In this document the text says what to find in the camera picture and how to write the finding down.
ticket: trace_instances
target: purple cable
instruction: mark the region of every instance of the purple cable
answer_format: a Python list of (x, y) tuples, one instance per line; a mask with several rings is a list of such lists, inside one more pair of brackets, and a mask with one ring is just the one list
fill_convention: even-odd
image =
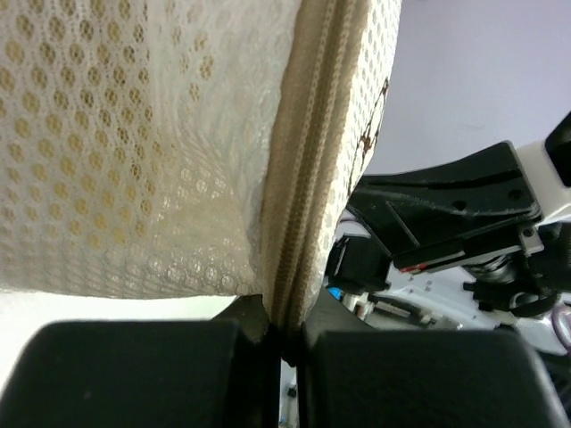
[(571, 356), (571, 341), (569, 340), (569, 335), (563, 332), (563, 328), (559, 323), (565, 322), (567, 325), (571, 325), (571, 308), (567, 305), (558, 305), (551, 311), (551, 326), (553, 327), (553, 332), (559, 339), (559, 342), (567, 351), (567, 355)]

